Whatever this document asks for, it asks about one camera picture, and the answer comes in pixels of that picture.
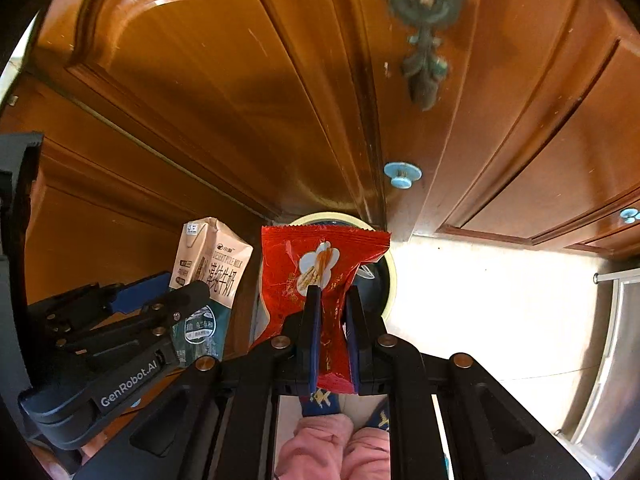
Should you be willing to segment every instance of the person's leg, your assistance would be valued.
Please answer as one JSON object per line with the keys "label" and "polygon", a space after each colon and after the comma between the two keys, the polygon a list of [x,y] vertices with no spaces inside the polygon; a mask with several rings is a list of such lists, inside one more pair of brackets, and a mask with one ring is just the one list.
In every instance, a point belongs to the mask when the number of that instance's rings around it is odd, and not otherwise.
{"label": "person's leg", "polygon": [[353,423],[340,413],[335,394],[318,390],[301,403],[303,418],[294,437],[280,449],[274,476],[280,480],[339,480]]}
{"label": "person's leg", "polygon": [[344,450],[342,460],[343,480],[389,480],[388,402],[373,412],[367,425],[357,431]]}

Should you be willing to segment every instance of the screw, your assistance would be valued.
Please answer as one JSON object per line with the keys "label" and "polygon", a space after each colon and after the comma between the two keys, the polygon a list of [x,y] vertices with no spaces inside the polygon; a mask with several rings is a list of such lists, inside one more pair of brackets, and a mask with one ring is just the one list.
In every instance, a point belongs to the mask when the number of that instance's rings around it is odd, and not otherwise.
{"label": "screw", "polygon": [[383,334],[378,336],[378,344],[385,348],[393,348],[398,344],[398,338],[391,334]]}
{"label": "screw", "polygon": [[291,339],[289,339],[285,335],[277,335],[273,339],[271,339],[271,346],[277,348],[278,350],[282,350],[291,344]]}
{"label": "screw", "polygon": [[216,360],[210,355],[203,355],[196,359],[196,368],[201,372],[211,370],[216,365]]}
{"label": "screw", "polygon": [[474,359],[469,354],[455,354],[453,356],[453,364],[458,368],[471,368]]}

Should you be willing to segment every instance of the flower logo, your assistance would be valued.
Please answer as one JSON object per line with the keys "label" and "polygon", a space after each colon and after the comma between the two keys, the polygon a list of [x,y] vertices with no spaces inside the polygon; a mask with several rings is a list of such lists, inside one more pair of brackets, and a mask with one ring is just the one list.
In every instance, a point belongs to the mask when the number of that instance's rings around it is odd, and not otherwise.
{"label": "flower logo", "polygon": [[322,242],[315,251],[303,254],[298,263],[300,276],[296,283],[300,295],[306,297],[309,285],[325,288],[331,280],[331,269],[338,258],[340,251],[332,248],[329,242]]}

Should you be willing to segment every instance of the cabinet door panel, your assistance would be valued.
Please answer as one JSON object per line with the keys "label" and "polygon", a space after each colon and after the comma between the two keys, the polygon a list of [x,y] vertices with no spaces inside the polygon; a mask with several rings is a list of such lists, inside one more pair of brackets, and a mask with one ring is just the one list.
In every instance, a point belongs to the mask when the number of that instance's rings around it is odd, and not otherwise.
{"label": "cabinet door panel", "polygon": [[535,239],[638,187],[639,84],[640,57],[621,41],[564,127],[464,227]]}
{"label": "cabinet door panel", "polygon": [[[574,5],[575,0],[478,0],[467,65],[452,65],[452,77],[465,74],[455,89],[444,151],[428,168],[433,183],[417,219],[419,233],[432,234],[446,222],[509,136],[554,59]],[[449,34],[442,33],[445,58],[447,45],[458,40]],[[436,136],[442,127],[430,117],[439,106],[425,114],[425,136]]]}
{"label": "cabinet door panel", "polygon": [[270,218],[331,209],[384,223],[332,0],[54,0],[34,56]]}
{"label": "cabinet door panel", "polygon": [[0,134],[42,132],[41,168],[49,186],[126,216],[179,232],[182,224],[217,216],[252,245],[263,220],[196,181],[66,100],[31,75],[0,118]]}
{"label": "cabinet door panel", "polygon": [[615,0],[576,0],[539,84],[446,223],[463,226],[507,186],[579,106],[619,39],[635,36]]}

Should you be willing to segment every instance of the light blue knob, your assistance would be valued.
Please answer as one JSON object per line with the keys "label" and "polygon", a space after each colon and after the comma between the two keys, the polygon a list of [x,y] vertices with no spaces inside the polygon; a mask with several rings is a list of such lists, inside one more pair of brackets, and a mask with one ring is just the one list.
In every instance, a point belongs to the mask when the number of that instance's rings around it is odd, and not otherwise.
{"label": "light blue knob", "polygon": [[623,209],[620,211],[620,218],[632,219],[634,216],[638,214],[638,209],[635,207],[629,207],[627,209]]}
{"label": "light blue knob", "polygon": [[393,187],[409,189],[422,176],[422,171],[408,162],[390,162],[385,166],[385,175],[391,179]]}
{"label": "light blue knob", "polygon": [[391,185],[398,189],[409,189],[411,184],[411,179],[405,176],[395,176],[391,179]]}

